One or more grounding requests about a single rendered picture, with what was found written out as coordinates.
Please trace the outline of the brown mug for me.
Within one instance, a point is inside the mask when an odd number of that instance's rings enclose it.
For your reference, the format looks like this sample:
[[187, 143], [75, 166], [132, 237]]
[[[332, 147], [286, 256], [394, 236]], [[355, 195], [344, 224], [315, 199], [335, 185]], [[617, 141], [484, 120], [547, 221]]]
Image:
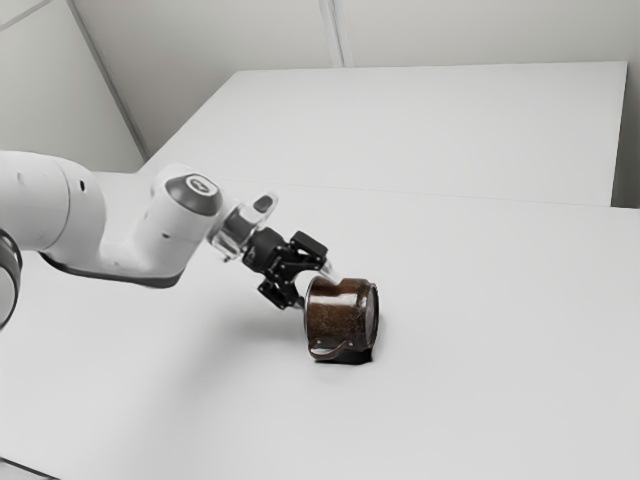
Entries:
[[305, 296], [304, 328], [307, 349], [320, 362], [345, 355], [370, 353], [379, 326], [377, 286], [361, 278], [343, 278], [333, 284], [324, 277], [312, 280]]

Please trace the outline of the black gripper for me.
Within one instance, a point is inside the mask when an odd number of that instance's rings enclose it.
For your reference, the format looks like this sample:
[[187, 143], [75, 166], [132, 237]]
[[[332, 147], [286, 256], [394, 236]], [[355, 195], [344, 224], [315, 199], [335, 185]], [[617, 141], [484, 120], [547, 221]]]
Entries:
[[304, 308], [304, 299], [295, 285], [297, 268], [317, 271], [328, 281], [344, 279], [329, 260], [328, 248], [302, 231], [297, 231], [289, 242], [271, 228], [257, 231], [247, 244], [242, 263], [264, 276], [258, 291], [280, 310]]

